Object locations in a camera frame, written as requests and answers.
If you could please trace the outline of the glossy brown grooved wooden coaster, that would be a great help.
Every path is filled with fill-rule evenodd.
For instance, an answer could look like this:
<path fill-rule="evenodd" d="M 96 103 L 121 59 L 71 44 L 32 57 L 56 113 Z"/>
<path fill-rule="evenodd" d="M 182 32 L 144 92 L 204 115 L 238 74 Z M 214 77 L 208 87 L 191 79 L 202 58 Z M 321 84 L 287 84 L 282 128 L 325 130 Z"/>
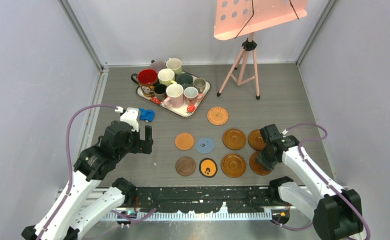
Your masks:
<path fill-rule="evenodd" d="M 256 151 L 254 152 L 250 159 L 249 159 L 249 166 L 251 168 L 251 170 L 257 174 L 257 175 L 261 175 L 261 176 L 265 176 L 265 175 L 268 175 L 270 174 L 272 171 L 271 170 L 267 170 L 262 164 L 260 164 L 257 160 L 256 160 L 256 157 L 259 155 L 259 152 Z"/>

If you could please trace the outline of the plain orange round coaster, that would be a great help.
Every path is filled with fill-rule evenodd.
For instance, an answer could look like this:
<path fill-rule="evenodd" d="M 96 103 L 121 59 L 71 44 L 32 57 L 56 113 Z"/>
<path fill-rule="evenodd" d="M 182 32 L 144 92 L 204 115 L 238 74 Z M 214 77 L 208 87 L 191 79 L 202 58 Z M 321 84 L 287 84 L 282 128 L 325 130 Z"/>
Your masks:
<path fill-rule="evenodd" d="M 182 150 L 189 150 L 194 144 L 194 138 L 190 133 L 182 132 L 175 138 L 175 146 Z"/>

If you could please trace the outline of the dark brown wooden coaster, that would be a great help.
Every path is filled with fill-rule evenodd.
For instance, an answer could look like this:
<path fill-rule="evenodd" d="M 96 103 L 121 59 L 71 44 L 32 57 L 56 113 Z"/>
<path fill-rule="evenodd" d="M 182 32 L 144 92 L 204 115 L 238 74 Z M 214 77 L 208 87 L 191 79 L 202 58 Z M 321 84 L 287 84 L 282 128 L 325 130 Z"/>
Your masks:
<path fill-rule="evenodd" d="M 191 157 L 180 157 L 175 164 L 176 172 L 181 176 L 190 176 L 196 169 L 196 162 Z"/>

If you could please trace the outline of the pink handled floral mug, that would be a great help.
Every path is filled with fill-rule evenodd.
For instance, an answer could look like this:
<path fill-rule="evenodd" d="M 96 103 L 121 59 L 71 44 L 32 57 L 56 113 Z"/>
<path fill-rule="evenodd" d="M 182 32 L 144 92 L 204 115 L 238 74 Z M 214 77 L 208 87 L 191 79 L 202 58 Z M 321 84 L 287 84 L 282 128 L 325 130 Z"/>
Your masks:
<path fill-rule="evenodd" d="M 200 93 L 197 88 L 189 86 L 184 89 L 184 97 L 187 105 L 195 105 L 204 99 L 204 94 Z"/>

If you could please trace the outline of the blue smiley foam coaster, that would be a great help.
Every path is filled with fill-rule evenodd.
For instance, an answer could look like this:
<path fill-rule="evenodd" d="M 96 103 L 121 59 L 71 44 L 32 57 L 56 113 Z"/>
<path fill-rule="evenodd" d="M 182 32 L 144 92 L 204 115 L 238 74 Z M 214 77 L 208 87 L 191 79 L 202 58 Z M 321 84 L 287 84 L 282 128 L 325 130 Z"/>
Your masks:
<path fill-rule="evenodd" d="M 201 137 L 196 144 L 196 150 L 200 154 L 207 154 L 214 150 L 214 140 L 207 137 Z"/>

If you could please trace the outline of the woven orange rattan coaster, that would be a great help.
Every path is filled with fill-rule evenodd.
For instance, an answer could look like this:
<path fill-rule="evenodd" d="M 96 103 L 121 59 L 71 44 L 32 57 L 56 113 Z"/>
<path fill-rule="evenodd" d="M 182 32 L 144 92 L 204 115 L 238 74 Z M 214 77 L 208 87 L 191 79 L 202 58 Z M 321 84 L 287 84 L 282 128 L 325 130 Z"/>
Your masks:
<path fill-rule="evenodd" d="M 213 125 L 223 125 L 229 119 L 229 114 L 223 107 L 212 107 L 207 113 L 208 121 Z"/>

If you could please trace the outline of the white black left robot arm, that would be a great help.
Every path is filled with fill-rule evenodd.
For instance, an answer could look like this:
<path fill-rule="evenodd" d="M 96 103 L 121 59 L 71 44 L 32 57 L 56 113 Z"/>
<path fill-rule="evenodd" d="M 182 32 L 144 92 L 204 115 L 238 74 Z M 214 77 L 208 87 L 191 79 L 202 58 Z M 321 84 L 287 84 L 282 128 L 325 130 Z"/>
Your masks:
<path fill-rule="evenodd" d="M 107 213 L 119 206 L 130 207 L 136 200 L 136 187 L 117 178 L 111 187 L 84 210 L 81 206 L 106 175 L 128 153 L 152 152 L 152 127 L 145 126 L 145 138 L 126 121 L 113 121 L 95 145 L 83 150 L 74 164 L 73 178 L 36 225 L 27 226 L 21 235 L 27 240 L 80 240 Z"/>

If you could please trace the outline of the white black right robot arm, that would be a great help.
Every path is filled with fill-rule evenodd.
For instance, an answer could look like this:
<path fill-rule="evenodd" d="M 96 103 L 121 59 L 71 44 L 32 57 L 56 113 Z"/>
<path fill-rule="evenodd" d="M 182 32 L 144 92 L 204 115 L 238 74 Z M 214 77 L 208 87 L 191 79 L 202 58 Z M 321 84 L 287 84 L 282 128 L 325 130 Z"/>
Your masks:
<path fill-rule="evenodd" d="M 346 190 L 331 179 L 308 155 L 303 144 L 289 135 L 289 128 L 282 132 L 275 124 L 259 130 L 265 148 L 255 158 L 266 170 L 278 163 L 289 167 L 305 184 L 302 189 L 291 178 L 282 177 L 269 183 L 268 198 L 274 205 L 291 204 L 311 220 L 317 235 L 323 240 L 353 239 L 365 233 L 371 238 L 368 224 L 362 216 L 361 198 L 354 190 Z"/>

